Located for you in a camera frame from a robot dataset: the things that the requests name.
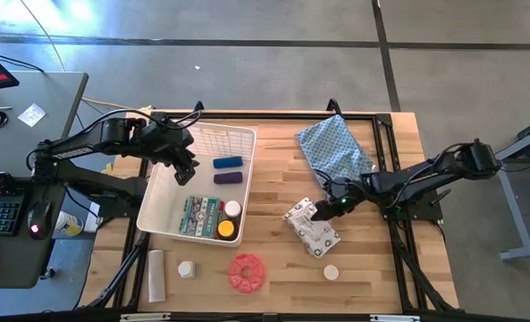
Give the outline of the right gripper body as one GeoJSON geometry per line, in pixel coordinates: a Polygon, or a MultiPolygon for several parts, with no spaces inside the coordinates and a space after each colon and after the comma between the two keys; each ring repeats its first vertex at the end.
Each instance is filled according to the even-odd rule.
{"type": "Polygon", "coordinates": [[[360,182],[348,178],[332,179],[324,184],[324,190],[332,214],[348,214],[366,199],[366,191],[360,182]]]}

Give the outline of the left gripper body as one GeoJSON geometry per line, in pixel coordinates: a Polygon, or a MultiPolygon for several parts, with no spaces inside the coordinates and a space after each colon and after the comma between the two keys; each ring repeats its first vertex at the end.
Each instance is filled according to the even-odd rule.
{"type": "Polygon", "coordinates": [[[187,169],[191,160],[195,160],[195,154],[188,150],[194,143],[190,132],[185,130],[162,130],[162,147],[156,152],[156,161],[167,165],[173,165],[175,169],[187,169]]]}

